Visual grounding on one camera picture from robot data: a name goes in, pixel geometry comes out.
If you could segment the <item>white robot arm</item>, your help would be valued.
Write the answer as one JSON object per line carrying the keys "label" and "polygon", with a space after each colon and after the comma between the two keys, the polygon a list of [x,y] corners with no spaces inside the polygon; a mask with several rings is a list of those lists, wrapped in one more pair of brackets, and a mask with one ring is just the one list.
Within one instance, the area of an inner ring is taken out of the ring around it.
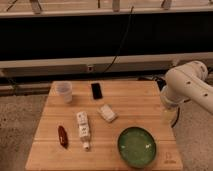
{"label": "white robot arm", "polygon": [[179,119],[179,106],[185,100],[194,101],[213,115],[213,86],[205,82],[207,76],[208,69],[201,61],[191,61],[167,71],[160,99],[164,118],[172,127]]}

